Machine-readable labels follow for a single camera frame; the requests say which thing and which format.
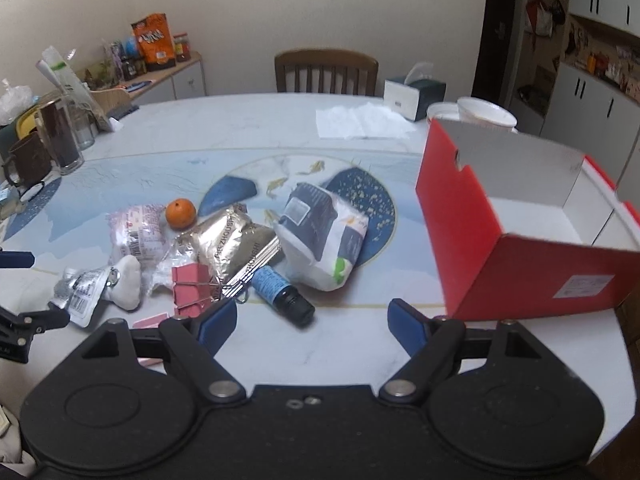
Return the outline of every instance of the blue bottle label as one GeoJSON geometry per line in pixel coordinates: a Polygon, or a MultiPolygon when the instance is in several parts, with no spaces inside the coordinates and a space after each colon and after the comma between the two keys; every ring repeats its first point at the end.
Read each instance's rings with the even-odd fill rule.
{"type": "Polygon", "coordinates": [[[279,292],[286,286],[291,285],[270,266],[264,266],[256,270],[251,279],[251,284],[258,295],[271,306],[273,306],[273,300],[275,300],[279,292]]]}

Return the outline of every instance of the black bottle cap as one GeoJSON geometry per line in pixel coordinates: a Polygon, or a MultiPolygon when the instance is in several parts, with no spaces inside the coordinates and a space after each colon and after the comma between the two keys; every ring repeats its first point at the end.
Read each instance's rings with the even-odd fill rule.
{"type": "Polygon", "coordinates": [[[295,287],[292,286],[290,289],[292,290],[288,290],[288,294],[282,298],[279,310],[295,326],[303,328],[313,320],[316,308],[303,298],[295,287]]]}

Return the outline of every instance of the brown mug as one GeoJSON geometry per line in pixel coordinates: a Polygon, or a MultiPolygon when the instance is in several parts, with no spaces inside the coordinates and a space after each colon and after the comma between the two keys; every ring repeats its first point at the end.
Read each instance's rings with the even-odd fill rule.
{"type": "Polygon", "coordinates": [[[31,132],[9,149],[9,157],[2,165],[2,170],[9,183],[15,187],[27,189],[42,181],[49,174],[51,158],[36,132],[31,132]],[[12,163],[18,174],[16,182],[11,179],[9,172],[12,163]]]}

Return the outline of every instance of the barcode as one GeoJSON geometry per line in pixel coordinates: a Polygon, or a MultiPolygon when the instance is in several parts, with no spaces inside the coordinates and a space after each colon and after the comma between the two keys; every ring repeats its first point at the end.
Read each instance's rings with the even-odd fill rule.
{"type": "Polygon", "coordinates": [[[135,256],[137,258],[142,256],[142,252],[140,251],[140,234],[138,231],[129,231],[129,240],[127,241],[127,245],[129,246],[131,256],[135,256]]]}
{"type": "Polygon", "coordinates": [[[79,296],[71,296],[69,299],[69,309],[75,310],[80,316],[84,314],[86,310],[86,306],[89,304],[89,301],[85,298],[80,298],[79,296]]]}
{"type": "Polygon", "coordinates": [[[293,196],[284,208],[283,216],[289,218],[295,225],[300,225],[310,210],[311,208],[307,204],[293,196]]]}

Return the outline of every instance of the small bottle with black cap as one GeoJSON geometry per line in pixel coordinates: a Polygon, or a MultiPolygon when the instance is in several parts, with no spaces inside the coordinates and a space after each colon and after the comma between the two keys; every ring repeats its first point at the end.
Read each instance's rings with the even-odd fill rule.
{"type": "Polygon", "coordinates": [[[316,308],[270,266],[256,270],[251,284],[264,301],[295,326],[303,328],[313,320],[316,308]]]}

